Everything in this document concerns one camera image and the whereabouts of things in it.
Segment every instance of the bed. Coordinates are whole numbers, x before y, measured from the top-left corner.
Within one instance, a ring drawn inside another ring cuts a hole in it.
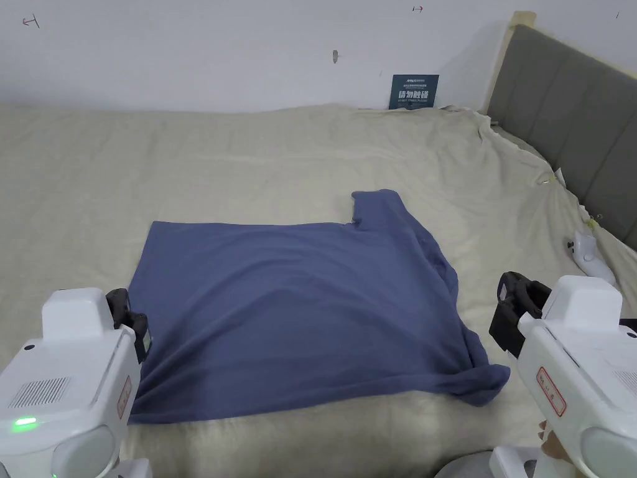
[[[637,310],[637,82],[518,27],[488,117],[339,105],[268,113],[0,107],[0,365],[40,331],[55,289],[128,285],[152,221],[349,222],[352,191],[400,193],[457,270],[459,313],[490,360],[500,275],[582,272],[565,243],[598,218]],[[554,180],[561,167],[564,188]],[[427,476],[501,443],[534,444],[513,374],[488,406],[420,392],[211,422],[132,426],[122,457],[156,477]]]

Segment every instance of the speaker grille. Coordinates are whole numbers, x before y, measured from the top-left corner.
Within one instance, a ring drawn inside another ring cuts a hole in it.
[[[637,373],[616,371],[615,376],[637,397]]]
[[[70,382],[71,377],[28,382],[20,387],[11,399],[8,408],[20,409],[59,402]]]

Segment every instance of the beige bedsheet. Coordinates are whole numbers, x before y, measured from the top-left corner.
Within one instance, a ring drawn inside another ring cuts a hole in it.
[[[461,317],[505,363],[488,335],[500,275],[516,270],[551,286],[581,274],[564,246],[584,228],[577,202],[551,176],[469,111],[0,107],[0,365],[40,335],[52,291],[128,285],[153,220],[348,222],[350,193],[380,188],[400,193],[439,241],[459,275]],[[636,254],[597,234],[634,305]],[[415,476],[496,444],[535,443],[540,418],[513,374],[480,409],[405,393],[132,426],[122,456],[149,457],[156,477]]]

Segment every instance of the red label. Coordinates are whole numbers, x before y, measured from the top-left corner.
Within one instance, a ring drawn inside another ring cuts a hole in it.
[[[120,393],[120,399],[117,400],[117,414],[120,416],[120,420],[124,416],[124,411],[126,410],[126,405],[128,404],[128,399],[131,397],[132,391],[132,382],[130,376],[126,378],[126,383],[124,384],[124,388],[122,388],[122,392]]]
[[[555,410],[557,416],[561,417],[564,415],[564,412],[566,411],[566,400],[553,383],[553,380],[551,380],[551,377],[548,376],[544,367],[540,367],[538,370],[537,379],[538,384],[540,384],[544,395],[546,395],[549,402],[551,402],[551,406]]]

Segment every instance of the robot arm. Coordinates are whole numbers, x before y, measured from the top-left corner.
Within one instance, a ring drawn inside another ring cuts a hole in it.
[[[620,325],[621,294],[594,277],[565,276],[551,291],[507,273],[498,295],[490,334],[573,463],[591,478],[635,476],[637,334]],[[538,478],[564,475],[540,465]]]
[[[147,460],[118,460],[152,344],[146,316],[125,289],[70,289],[44,304],[42,330],[0,375],[0,478],[150,478]]]

